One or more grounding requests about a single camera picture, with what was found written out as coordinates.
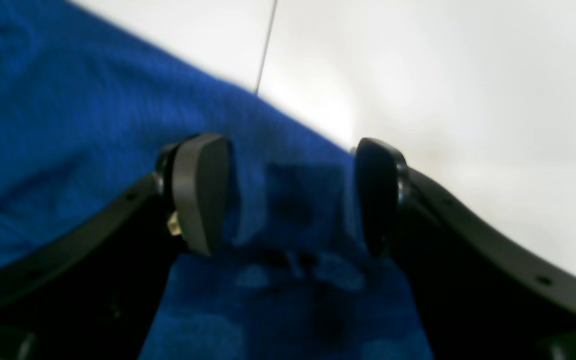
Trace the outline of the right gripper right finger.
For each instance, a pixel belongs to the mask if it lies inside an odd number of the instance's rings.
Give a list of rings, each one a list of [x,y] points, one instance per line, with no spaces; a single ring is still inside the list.
[[[393,260],[437,360],[576,360],[576,276],[519,246],[365,137],[354,149],[366,247]]]

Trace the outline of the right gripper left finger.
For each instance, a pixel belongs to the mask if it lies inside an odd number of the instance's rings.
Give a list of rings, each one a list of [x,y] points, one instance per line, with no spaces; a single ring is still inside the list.
[[[0,269],[0,360],[137,360],[180,255],[211,256],[230,146],[203,133],[64,237]]]

